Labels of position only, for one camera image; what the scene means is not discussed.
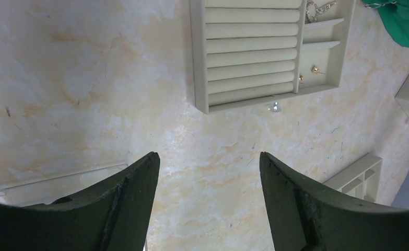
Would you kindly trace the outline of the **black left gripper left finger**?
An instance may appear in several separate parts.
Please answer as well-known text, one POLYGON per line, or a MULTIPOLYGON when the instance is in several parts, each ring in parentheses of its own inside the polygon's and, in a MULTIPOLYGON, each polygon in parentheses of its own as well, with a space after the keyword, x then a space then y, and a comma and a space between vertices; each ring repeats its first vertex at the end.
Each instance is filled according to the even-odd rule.
POLYGON ((160 157, 150 152, 122 171, 52 202, 61 211, 60 250, 143 250, 160 157))

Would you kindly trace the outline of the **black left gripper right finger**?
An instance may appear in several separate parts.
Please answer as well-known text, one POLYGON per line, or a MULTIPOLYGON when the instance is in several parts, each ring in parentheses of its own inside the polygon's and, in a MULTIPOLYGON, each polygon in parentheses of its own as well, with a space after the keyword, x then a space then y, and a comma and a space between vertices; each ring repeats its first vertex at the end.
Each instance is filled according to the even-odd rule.
POLYGON ((260 176, 276 250, 395 250, 393 211, 315 181, 268 152, 260 176))

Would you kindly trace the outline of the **beige ring roll tray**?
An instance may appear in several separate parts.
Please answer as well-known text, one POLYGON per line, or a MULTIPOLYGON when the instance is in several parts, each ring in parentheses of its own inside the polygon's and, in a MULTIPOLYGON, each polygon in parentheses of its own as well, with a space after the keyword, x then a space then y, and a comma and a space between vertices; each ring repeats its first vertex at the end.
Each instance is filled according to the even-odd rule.
POLYGON ((190 1, 195 107, 210 114, 338 88, 355 4, 190 1))

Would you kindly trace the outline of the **beige four-compartment tray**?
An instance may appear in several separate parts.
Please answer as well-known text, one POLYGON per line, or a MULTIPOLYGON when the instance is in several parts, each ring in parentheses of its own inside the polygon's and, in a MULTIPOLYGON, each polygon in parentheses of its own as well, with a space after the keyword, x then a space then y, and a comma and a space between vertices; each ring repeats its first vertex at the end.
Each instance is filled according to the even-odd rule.
POLYGON ((324 184, 351 197, 375 203, 383 159, 366 154, 324 184))

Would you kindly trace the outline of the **clear acrylic box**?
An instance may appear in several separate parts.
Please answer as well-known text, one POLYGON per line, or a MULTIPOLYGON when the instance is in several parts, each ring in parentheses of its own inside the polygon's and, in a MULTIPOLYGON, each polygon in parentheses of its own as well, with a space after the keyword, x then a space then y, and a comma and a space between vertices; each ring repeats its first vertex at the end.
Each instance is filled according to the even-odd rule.
POLYGON ((4 188, 0 190, 0 203, 19 207, 50 204, 61 197, 92 186, 126 167, 126 163, 113 163, 94 170, 4 188))

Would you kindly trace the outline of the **crystal tray knob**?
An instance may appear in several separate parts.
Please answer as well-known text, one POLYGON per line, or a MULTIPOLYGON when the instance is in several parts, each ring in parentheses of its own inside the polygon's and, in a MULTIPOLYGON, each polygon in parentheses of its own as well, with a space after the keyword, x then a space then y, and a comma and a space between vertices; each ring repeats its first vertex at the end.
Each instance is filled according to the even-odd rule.
POLYGON ((270 112, 281 112, 282 107, 278 102, 275 102, 275 103, 269 105, 268 111, 270 111, 270 112))

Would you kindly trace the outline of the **gold stud earring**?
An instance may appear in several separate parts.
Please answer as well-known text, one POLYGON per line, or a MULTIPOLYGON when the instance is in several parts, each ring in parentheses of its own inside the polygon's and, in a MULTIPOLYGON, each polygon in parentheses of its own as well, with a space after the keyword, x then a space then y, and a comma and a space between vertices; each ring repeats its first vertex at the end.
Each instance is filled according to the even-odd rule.
POLYGON ((322 72, 316 65, 313 65, 313 66, 312 66, 311 72, 312 72, 313 74, 322 74, 322 75, 325 75, 325 73, 322 72))

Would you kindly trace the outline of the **green cloth with orange logo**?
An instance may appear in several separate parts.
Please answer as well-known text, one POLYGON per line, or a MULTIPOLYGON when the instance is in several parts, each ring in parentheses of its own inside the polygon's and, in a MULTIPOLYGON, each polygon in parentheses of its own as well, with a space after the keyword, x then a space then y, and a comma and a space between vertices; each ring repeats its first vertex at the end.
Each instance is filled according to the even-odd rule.
POLYGON ((366 8, 376 9, 393 41, 409 48, 409 0, 362 1, 366 8))

